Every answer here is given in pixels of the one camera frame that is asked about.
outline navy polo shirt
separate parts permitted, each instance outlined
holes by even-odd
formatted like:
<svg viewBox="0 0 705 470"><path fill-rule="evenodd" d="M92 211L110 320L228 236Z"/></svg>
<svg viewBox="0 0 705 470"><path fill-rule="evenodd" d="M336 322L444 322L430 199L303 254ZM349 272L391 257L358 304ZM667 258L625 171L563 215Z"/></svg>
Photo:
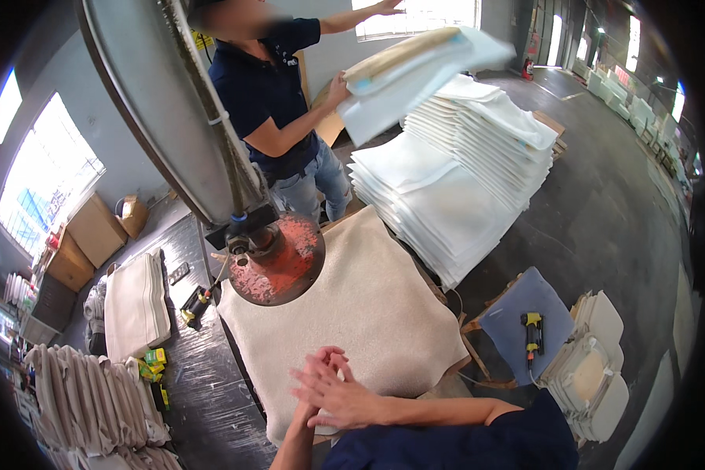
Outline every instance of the navy polo shirt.
<svg viewBox="0 0 705 470"><path fill-rule="evenodd" d="M259 40L276 65L230 43L216 42L209 77L240 139L249 136L268 118L273 118L282 129L308 112L298 59L292 54L319 42L320 35L317 19L298 18L282 24L271 37ZM251 161L258 164L270 181L301 173L319 152L319 140L313 131L276 158L262 154L247 142L246 146Z"/></svg>
<svg viewBox="0 0 705 470"><path fill-rule="evenodd" d="M322 468L574 470L578 460L567 420L543 389L532 407L502 414L491 426L374 426L349 431L331 448Z"/></svg>

